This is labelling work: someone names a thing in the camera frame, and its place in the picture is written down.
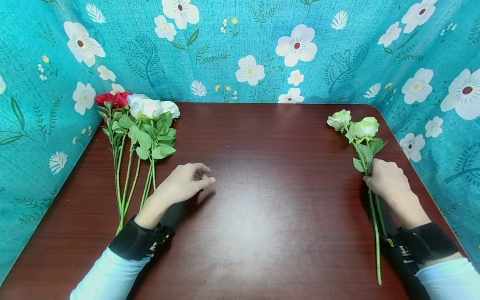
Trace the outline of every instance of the flower stem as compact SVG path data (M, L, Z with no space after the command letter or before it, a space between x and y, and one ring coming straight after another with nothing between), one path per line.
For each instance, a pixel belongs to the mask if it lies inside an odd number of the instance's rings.
M156 171L155 171L155 160L150 158L150 164L152 165L152 180L153 180L153 191L156 191Z
M125 137L126 137L126 135L123 136L123 139L121 141L120 154L119 154L118 162L117 162L117 173L115 175L115 183L116 183L116 190L117 190L117 201L119 203L120 217L123 216L123 207L121 206L121 195L120 195L120 169L121 169L121 159L122 159L122 156L123 156L123 146L125 144Z
M140 172L140 162L142 160L140 158L138 158L138 161L137 161L137 171L135 173L135 177L133 178L133 184L132 184L132 189L130 190L130 194L128 195L128 199L127 199L127 203L125 205L125 211L128 211L128 207L130 206L130 200L132 199L132 196L133 196L133 191L135 190L135 186L137 184L137 179L138 179L138 173Z
M142 210L142 207L145 204L145 199L147 198L147 195L148 195L148 189L150 188L151 175L152 175L152 165L150 165L150 168L148 169L147 180L145 182L144 193L142 195L142 202L140 203L139 212Z
M387 231L385 229L384 217L382 216L382 209L380 208L380 202L378 200L378 195L375 193L374 195L375 195L375 206L377 208L378 218L380 219L380 229L382 231L382 234L387 234Z
M373 206L372 190L368 188L368 196L370 198L370 212L372 214L373 229L375 231L375 260L377 269L377 282L378 285L382 285L382 271L380 270L380 237L378 234L377 216L375 214L375 208Z
M123 195L121 199L121 207L122 207L122 212L123 216L127 214L127 210L125 209L125 197L127 196L127 188L128 188L128 183L130 181L130 169L132 167L132 155L133 155L133 146L134 143L130 143L130 154L128 157L128 167L127 167L127 178L125 179L125 186L123 187Z

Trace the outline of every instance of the black wrist strap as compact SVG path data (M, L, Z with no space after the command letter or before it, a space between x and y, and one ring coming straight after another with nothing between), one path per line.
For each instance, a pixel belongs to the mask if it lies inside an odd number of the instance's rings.
M158 244L171 239L174 232L160 223L152 229L138 226L133 216L108 246L112 252L123 259L139 261L153 256Z
M410 230L399 228L398 235L418 264L458 252L455 243L435 223L428 223Z

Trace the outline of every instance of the finger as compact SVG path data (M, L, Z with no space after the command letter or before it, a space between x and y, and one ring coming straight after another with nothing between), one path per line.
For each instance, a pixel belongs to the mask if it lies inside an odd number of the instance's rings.
M212 170L202 163L190 164L195 171L203 171L205 173L210 173Z
M206 178L206 179L195 181L194 184L196 185L197 190L202 190L202 189L207 188L207 187L211 186L212 184L214 184L215 181L216 180L215 180L214 177L209 177L209 178Z

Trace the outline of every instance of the floral curtain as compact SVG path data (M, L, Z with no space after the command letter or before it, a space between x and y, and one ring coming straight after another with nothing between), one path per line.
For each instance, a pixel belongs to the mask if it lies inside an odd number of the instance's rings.
M0 3L0 282L99 124L96 94L367 103L480 264L475 0Z

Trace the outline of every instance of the brown tabletop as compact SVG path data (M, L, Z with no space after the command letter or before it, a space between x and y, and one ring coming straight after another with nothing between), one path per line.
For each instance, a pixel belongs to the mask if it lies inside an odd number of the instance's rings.
M217 183L172 207L171 246L134 299L406 299L382 256L375 277L372 225L360 200L354 151L327 127L346 108L375 116L390 142L378 154L404 169L423 206L453 238L380 112L367 105L180 103L177 152L157 164L157 182L178 164L203 162ZM114 237L118 213L109 144L98 131L7 276L2 300L67 299ZM139 179L138 205L147 167Z

